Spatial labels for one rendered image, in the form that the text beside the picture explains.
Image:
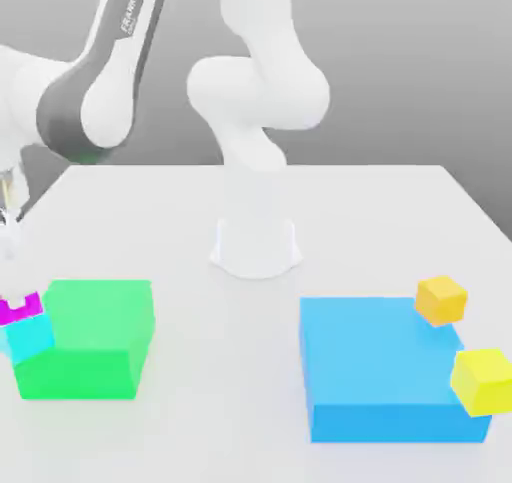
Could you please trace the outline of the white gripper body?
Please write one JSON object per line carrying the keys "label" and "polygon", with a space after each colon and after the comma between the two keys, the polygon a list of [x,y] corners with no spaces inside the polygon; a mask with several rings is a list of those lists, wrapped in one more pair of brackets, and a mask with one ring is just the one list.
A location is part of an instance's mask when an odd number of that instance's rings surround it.
{"label": "white gripper body", "polygon": [[0,225],[0,291],[20,291],[22,273],[21,228]]}

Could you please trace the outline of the small magenta cube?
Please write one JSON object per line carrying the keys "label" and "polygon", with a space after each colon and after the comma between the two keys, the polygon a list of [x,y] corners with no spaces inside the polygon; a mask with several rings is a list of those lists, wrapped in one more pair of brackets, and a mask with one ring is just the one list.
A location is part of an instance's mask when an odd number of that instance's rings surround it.
{"label": "small magenta cube", "polygon": [[8,302],[0,299],[0,327],[34,317],[43,313],[40,295],[35,292],[25,297],[25,303],[18,308],[11,308]]}

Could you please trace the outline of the small cyan cube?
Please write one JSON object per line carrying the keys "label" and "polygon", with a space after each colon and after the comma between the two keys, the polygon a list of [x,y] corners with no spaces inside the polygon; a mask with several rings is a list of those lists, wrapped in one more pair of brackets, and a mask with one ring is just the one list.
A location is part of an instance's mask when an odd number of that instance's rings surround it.
{"label": "small cyan cube", "polygon": [[39,314],[0,327],[0,351],[16,366],[55,344],[50,317]]}

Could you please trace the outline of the small orange cube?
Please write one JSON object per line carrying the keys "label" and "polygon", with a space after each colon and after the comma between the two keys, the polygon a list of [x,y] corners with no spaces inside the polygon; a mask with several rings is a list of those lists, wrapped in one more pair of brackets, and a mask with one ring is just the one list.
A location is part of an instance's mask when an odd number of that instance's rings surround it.
{"label": "small orange cube", "polygon": [[432,326],[439,327],[464,318],[468,291],[449,276],[437,276],[418,283],[416,311]]}

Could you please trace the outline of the small yellow cube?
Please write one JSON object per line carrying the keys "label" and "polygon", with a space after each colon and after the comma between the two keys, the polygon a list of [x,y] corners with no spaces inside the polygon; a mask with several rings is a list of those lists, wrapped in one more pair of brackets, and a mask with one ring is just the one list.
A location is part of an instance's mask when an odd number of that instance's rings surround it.
{"label": "small yellow cube", "polygon": [[512,413],[512,362],[500,349],[458,351],[450,385],[471,417]]}

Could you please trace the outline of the large green box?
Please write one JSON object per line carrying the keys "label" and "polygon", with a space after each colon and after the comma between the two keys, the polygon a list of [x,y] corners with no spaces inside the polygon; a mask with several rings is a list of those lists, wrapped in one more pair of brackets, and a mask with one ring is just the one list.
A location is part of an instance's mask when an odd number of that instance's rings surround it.
{"label": "large green box", "polygon": [[54,345],[14,366],[22,398],[136,396],[155,329],[149,280],[55,280],[43,307]]}

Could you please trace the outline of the large blue box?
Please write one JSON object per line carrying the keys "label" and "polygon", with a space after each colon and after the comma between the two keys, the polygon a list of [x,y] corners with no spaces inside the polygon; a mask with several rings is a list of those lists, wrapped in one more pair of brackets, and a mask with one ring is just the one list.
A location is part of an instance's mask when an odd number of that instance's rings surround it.
{"label": "large blue box", "polygon": [[316,443],[481,443],[491,419],[468,415],[450,386],[464,345],[408,297],[303,297],[299,339]]}

